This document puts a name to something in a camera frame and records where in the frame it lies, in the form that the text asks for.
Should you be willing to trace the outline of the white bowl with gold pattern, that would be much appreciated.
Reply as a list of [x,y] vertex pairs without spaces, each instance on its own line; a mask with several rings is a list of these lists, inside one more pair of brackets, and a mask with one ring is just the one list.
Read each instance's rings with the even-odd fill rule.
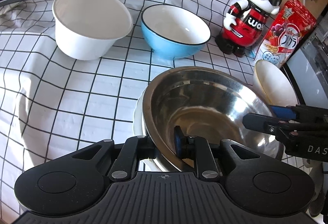
[[[145,128],[145,122],[144,122],[144,116],[143,116],[143,110],[142,110],[142,103],[144,98],[145,90],[142,92],[141,96],[138,98],[138,101],[136,103],[136,107],[134,109],[133,114],[133,134],[134,136],[148,136],[148,133]],[[141,163],[145,168],[144,171],[163,171],[163,172],[170,172],[170,171],[177,171],[174,166],[172,166],[165,158],[164,156],[156,152],[155,158],[147,158],[144,160],[141,160]]]

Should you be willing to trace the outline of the white bowl with yellow rim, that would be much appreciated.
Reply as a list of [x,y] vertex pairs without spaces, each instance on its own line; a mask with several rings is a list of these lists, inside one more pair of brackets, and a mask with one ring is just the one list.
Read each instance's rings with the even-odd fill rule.
[[283,72],[266,60],[258,60],[253,75],[253,88],[270,105],[295,106],[298,99]]

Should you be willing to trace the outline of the stainless steel bowl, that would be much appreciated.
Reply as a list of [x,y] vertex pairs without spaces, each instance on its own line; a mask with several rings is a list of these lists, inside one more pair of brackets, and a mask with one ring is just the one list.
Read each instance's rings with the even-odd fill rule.
[[205,67],[180,67],[155,77],[142,100],[142,128],[156,145],[154,163],[161,171],[181,171],[192,160],[176,156],[173,130],[204,137],[211,144],[231,139],[281,159],[283,145],[274,136],[248,130],[242,124],[248,113],[273,116],[269,105],[242,81]]

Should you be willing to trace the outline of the blue ceramic bowl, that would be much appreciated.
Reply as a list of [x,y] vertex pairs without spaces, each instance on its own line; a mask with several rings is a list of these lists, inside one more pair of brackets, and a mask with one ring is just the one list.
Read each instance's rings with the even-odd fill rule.
[[196,54],[211,38],[208,25],[200,17],[167,4],[147,7],[141,14],[141,29],[153,52],[168,60]]

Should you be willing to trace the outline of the tall white ceramic bowl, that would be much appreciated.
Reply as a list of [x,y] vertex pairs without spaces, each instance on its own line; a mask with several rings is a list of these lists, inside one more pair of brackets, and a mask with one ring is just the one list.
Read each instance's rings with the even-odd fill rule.
[[119,0],[54,0],[52,13],[57,46],[77,60],[104,56],[133,28],[133,18]]

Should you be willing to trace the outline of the white glass pc case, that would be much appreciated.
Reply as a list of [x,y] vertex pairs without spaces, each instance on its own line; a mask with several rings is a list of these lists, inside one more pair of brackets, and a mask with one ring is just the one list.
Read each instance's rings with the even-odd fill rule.
[[327,108],[327,16],[282,68],[300,104]]

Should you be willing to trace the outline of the red cereal bag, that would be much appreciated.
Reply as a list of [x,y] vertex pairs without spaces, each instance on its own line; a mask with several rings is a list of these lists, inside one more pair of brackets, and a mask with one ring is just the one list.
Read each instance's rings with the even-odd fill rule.
[[315,25],[316,18],[299,0],[288,0],[263,37],[255,61],[266,60],[281,68]]

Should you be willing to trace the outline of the red white robot figurine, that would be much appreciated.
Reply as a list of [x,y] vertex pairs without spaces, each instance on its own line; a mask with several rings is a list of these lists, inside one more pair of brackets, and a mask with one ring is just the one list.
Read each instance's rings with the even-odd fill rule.
[[238,0],[225,14],[223,32],[215,38],[225,54],[242,57],[259,39],[269,16],[278,14],[282,0]]

